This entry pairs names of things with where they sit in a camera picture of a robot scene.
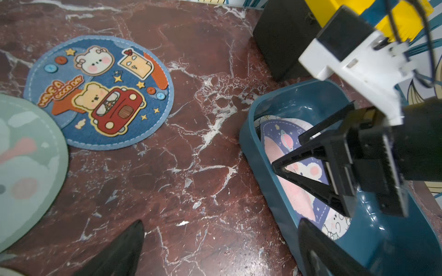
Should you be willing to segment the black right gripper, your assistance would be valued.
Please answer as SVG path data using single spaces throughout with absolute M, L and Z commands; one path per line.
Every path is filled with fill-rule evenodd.
M 307 143 L 325 132 L 324 145 Z M 301 146 L 274 162 L 276 175 L 303 188 L 343 216 L 352 217 L 357 192 L 375 197 L 380 212 L 408 217 L 409 201 L 393 157 L 392 129 L 384 125 L 384 114 L 376 108 L 355 109 L 352 101 L 298 136 Z M 301 176 L 288 166 L 307 158 L 322 161 L 329 185 Z

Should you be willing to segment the green tulip bunny coaster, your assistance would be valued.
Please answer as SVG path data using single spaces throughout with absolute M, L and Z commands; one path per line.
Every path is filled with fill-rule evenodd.
M 345 235 L 350 225 L 351 218 L 330 209 L 321 231 L 331 240 L 337 240 Z

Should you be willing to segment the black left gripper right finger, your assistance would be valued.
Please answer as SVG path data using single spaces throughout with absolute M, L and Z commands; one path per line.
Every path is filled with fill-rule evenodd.
M 309 219 L 298 226 L 300 253 L 305 276 L 370 276 L 371 273 L 329 239 Z

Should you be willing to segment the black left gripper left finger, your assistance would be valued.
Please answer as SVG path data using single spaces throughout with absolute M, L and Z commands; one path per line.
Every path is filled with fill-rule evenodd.
M 75 276 L 134 276 L 145 239 L 141 220 L 136 220 Z

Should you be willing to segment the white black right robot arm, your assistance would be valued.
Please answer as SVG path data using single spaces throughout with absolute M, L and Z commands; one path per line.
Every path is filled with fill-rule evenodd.
M 300 147 L 273 170 L 346 217 L 355 214 L 360 190 L 375 195 L 382 213 L 405 217 L 404 182 L 442 179 L 442 102 L 431 98 L 402 114 L 402 124 L 390 126 L 378 108 L 349 103 L 300 135 Z M 289 170 L 308 158 L 326 166 L 328 184 Z

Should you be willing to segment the teal plastic storage tray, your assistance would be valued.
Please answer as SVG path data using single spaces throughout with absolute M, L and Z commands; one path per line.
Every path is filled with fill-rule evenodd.
M 302 273 L 305 267 L 298 240 L 302 218 L 291 209 L 255 122 L 263 116 L 276 116 L 302 120 L 312 128 L 350 102 L 341 87 L 329 80 L 312 79 L 287 86 L 257 98 L 239 134 L 242 151 Z M 385 215 L 380 212 L 374 196 L 357 192 L 356 211 L 349 217 L 351 225 L 344 236 L 333 240 L 373 276 L 439 276 L 442 273 L 439 238 L 415 202 L 407 182 L 404 184 L 409 201 L 408 217 Z

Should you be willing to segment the purple bunny planet coaster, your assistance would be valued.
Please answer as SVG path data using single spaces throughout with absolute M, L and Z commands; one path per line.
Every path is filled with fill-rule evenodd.
M 263 116 L 256 120 L 255 126 L 260 131 L 261 142 L 270 162 L 300 147 L 299 135 L 303 134 L 311 124 L 294 119 Z M 303 177 L 328 185 L 325 169 L 322 163 L 315 158 L 307 158 L 289 165 L 288 170 Z M 330 208 L 318 200 L 314 195 L 305 191 L 296 184 L 278 178 L 291 209 L 301 219 L 311 220 L 316 226 L 322 227 L 328 217 Z

